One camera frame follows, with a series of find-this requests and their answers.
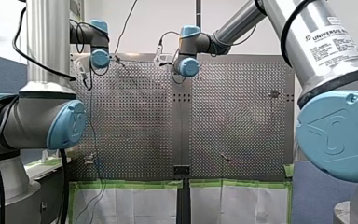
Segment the gray panel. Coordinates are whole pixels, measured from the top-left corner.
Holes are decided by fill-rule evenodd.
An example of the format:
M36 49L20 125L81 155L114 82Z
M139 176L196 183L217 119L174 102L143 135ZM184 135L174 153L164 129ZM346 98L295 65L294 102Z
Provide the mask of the gray panel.
M292 82L279 56L205 59L192 87L191 178L283 179L292 160Z
M200 76L183 85L148 63L153 57L123 60L125 68L111 63L94 78L103 177L173 179L174 165L189 164L192 178L283 179L283 165L292 162L294 76L280 56L200 57ZM82 80L75 89L89 108ZM95 152L90 124L77 152L72 178L97 177L83 160Z
M102 176L173 179L171 76L152 63L123 63L126 67L111 63L105 76L94 77L92 123ZM90 112L91 91L85 89L82 80L76 83L76 92ZM74 161L72 178L97 177L95 169L83 161L85 156L95 152L90 123L78 152L80 157Z

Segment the pegboard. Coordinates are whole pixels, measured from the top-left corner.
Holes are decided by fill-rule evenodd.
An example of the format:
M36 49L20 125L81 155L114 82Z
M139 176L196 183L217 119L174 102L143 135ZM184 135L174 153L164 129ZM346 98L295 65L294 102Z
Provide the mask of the pegboard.
M206 59L192 83L191 178L282 179L292 162L293 87L280 57Z
M152 54L120 57L125 67L111 63L105 76L94 76L93 91L81 77L74 86L91 112L96 141L89 120L73 180L174 179L177 164L190 165L191 178L284 177L292 158L294 77L281 57L200 57L200 75L183 85L156 68ZM95 143L101 174L84 162Z
M171 77L149 62L123 63L125 67L111 62L104 76L94 76L92 91L86 90L82 78L76 83L89 121L72 164L74 180L98 176L173 179ZM96 150L101 160L95 162L101 165L100 174L84 162L84 157Z

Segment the electrical cord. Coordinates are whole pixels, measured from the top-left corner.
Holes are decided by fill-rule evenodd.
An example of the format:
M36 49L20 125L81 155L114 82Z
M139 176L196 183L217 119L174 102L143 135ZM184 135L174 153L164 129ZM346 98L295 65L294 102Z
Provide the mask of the electrical cord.
M14 36L14 39L13 39L13 42L12 42L12 46L13 46L13 49L16 50L16 52L18 52L22 57L24 57L26 60L30 61L31 63L34 63L36 65L38 65L39 67L45 69L46 71L56 75L56 76L59 76L59 77L64 77L64 78L67 78L69 79L70 81L76 81L76 78L75 77L71 77L69 75L66 75L64 73L61 73L61 72L58 72L58 71L55 71L45 65L43 65L42 63L38 62L37 60L31 58L30 56L28 56L27 54L23 53L18 47L17 47L17 40L19 39L19 36L20 36L20 32L21 32L21 28L22 28L22 19L24 18L24 14L25 14L25 11L27 10L27 7L25 7L21 14L20 14L20 22L19 22L19 28L17 30L17 33L16 35Z
M244 38L242 41L240 41L238 43L233 43L233 44L223 43L218 38L216 38L215 34L213 34L213 37L216 40L216 42L221 44L221 45L224 45L224 46L227 46L227 47L238 46L238 45L241 45L241 44L245 43L248 39L250 39L252 37L252 35L255 33L255 28L256 27L257 27L257 25L254 26L252 32L246 38Z
M108 41L110 41L110 38L109 38L108 33L105 32L105 31L103 31L103 30L101 30L100 28L98 28L98 27L96 27L96 26L94 26L94 25L92 25L92 24L83 22L83 21L78 22L78 21L75 21L75 20L73 20L73 19L70 19L70 21L73 22L73 23L76 25L76 40L77 40L77 42L78 42L78 43L81 42L81 41L80 41L80 38L79 38L79 31L80 31L80 33L81 33L81 39L83 40L83 43L81 43L81 45L82 45L82 48L81 48L81 49L78 48L78 45L79 45L79 44L78 44L78 43L76 44L77 53L82 53L83 50L84 50L84 46L85 46L84 39L85 39L85 37L86 37L86 32L84 32L83 27L82 27L81 25L87 25L88 27L91 27L92 29L94 29L94 30L98 31L99 33L101 33L102 35L104 35L104 36L106 37L106 39L107 39Z
M61 213L61 224L65 224L68 216L69 208L69 178L68 178L68 161L66 158L65 149L60 149L62 158L62 169L63 169L63 201L62 201L62 213Z
M159 42L158 42L158 45L161 46L161 53L162 53L162 51L164 50L164 45L162 44L162 41L163 41L164 37L165 37L166 35L169 35L169 34L179 35L179 36L180 36L180 34L177 33L177 32L175 32L175 31L169 31L169 32L164 33L164 34L161 36L161 38L159 39Z
M178 54L178 52L179 52L179 49L177 49L175 54L173 55L172 64L175 61L175 57ZM182 85L187 79L187 77L184 77L181 82L176 81L175 77L173 76L173 66L171 67L171 77L172 77L172 81L177 85Z
M91 198L89 200L89 202L86 204L86 206L79 212L79 214L77 215L76 217L76 221L75 221L75 224L77 224L80 216L87 211L87 209L89 208L90 204L92 202L94 202L94 200L96 200L97 198L99 198L101 196L101 198L103 197L104 195L104 192L105 192L105 189L106 189L106 180L103 182L103 175L102 175L102 172L101 172L101 157L100 157L100 151L98 149L98 145L97 145L97 133L95 131L95 128L94 128L94 125L92 123L92 97L93 97L93 92L91 91L90 93L90 98L89 98L89 126L91 127L91 130L92 130L92 134L93 134L93 138L94 138L94 147L95 147L95 153L96 153L96 156L97 156L97 159L98 159L98 164L96 164L96 169L97 169L97 173L98 173L98 177L100 178L100 181L101 181L101 190L100 192L94 196L93 198Z
M116 49L115 49L115 55L117 54L118 47L120 46L121 37L124 35L124 32L126 31L127 23L128 23L129 20L130 20L131 14L132 14L133 9L135 8L137 2L138 2L138 0L135 0L135 1L133 2L132 7L131 7L131 10L130 10L130 13L129 13L129 15L128 15L128 17L127 17L125 23L124 23L123 31L121 32L121 35L118 37L117 46L116 46Z
M287 19L286 24L283 26L282 35L281 35L281 53L284 58L284 61L292 67L290 64L289 57L287 56L286 51L286 42L287 42L287 36L289 36L290 27L292 26L293 21L296 19L296 17L304 10L309 3L316 1L316 0L304 0L298 6L296 7L295 11L293 11L292 15L290 15L289 19Z
M7 121L8 121L8 117L10 115L10 111L13 108L14 104L17 103L17 101L19 100L19 96L15 96L10 104L8 105L7 110L5 111L5 114L2 118L2 122L0 124L0 142L3 138L4 135L4 130L5 127L7 125ZM4 180L2 177L2 171L1 171L1 167L0 167L0 223L1 224L5 224L6 220L6 208L5 208L5 204L6 204L6 200L5 200L5 185L4 185Z
M77 40L77 43L76 43L76 50L77 50L77 53L83 53L83 50L84 50L84 47L85 47L85 43L84 43L84 38L86 36L86 33L84 32L83 30L83 27L80 26L80 24L73 20L73 19L70 19L69 21L72 21L76 24L76 40ZM80 43L80 38L79 38L79 30L81 32L81 39L83 40L83 43L81 45L81 49L79 49L79 43Z

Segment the metal pole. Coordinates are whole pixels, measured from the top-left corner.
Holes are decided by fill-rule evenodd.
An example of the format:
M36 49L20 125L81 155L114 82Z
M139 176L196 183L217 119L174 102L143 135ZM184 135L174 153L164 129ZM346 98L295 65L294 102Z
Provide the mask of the metal pole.
M248 1L226 24L214 34L221 43L233 44L255 25L264 20L262 14L255 5L255 1Z
M201 0L196 0L196 21L201 30Z
M28 55L64 74L70 72L69 1L27 1ZM28 62L28 83L23 92L75 94L69 80Z

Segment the silver robot arm segment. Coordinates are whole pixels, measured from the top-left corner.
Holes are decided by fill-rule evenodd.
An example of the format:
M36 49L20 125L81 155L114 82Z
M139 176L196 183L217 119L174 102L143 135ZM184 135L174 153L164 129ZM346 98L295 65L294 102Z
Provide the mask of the silver robot arm segment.
M107 25L70 25L69 1L26 1L28 50L27 83L11 107L11 96L0 94L0 125L8 112L0 138L0 167L5 184L7 223L40 222L40 186L29 181L20 149L64 149L75 146L86 126L86 111L76 99L70 81L51 71L70 74L70 44L90 44L91 62L104 68L110 62Z
M259 0L258 5L254 0L248 1L213 35L201 34L194 26L183 27L179 57L174 63L175 72L193 77L198 73L194 62L197 53L229 53L235 41L266 18L259 10L262 7L277 36L284 38L282 54L287 55L288 63L296 70L303 88L298 101L300 107L321 93L358 80L358 48L326 1ZM284 28L289 28L286 37L282 36ZM336 52L323 48L331 33L345 35L337 40L341 42L337 43L341 48L337 57L333 56Z

